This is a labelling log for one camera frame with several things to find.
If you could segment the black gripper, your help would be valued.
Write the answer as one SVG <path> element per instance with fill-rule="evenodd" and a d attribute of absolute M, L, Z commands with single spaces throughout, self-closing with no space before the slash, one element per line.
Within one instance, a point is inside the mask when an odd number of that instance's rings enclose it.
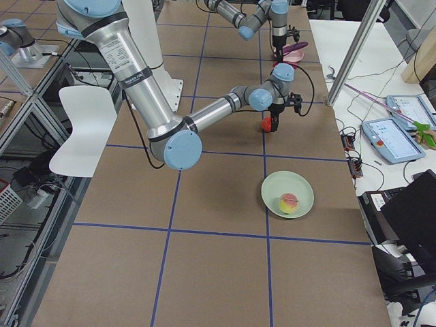
<path fill-rule="evenodd" d="M 284 104 L 270 105 L 270 132 L 276 132 L 279 126 L 279 115 L 285 110 Z"/>
<path fill-rule="evenodd" d="M 286 45 L 286 35 L 272 35 L 272 46 L 275 48 L 277 62 L 283 62 L 283 47 Z"/>

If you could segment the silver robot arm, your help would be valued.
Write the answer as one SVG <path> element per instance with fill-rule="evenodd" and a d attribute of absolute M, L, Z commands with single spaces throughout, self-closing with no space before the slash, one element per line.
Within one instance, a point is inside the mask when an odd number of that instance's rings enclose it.
<path fill-rule="evenodd" d="M 258 112 L 283 111 L 294 79 L 294 68 L 282 61 L 288 33 L 287 1 L 259 1 L 251 16 L 237 11 L 227 1 L 206 1 L 205 4 L 230 21 L 244 40 L 253 37 L 267 20 L 271 21 L 279 62 L 262 84 L 235 87 L 202 110 L 181 117 L 171 108 L 140 53 L 121 1 L 56 2 L 59 33 L 97 46 L 146 123 L 153 157 L 176 170 L 188 169 L 198 162 L 202 153 L 200 131 L 242 107 L 251 106 Z"/>
<path fill-rule="evenodd" d="M 290 36 L 287 1 L 256 1 L 252 14 L 237 9 L 229 1 L 202 1 L 202 3 L 206 6 L 205 8 L 200 6 L 200 1 L 195 1 L 201 11 L 219 15 L 228 21 L 238 30 L 238 34 L 244 41 L 252 40 L 264 24 L 269 23 L 274 56 L 278 63 L 283 62 L 284 47 Z"/>

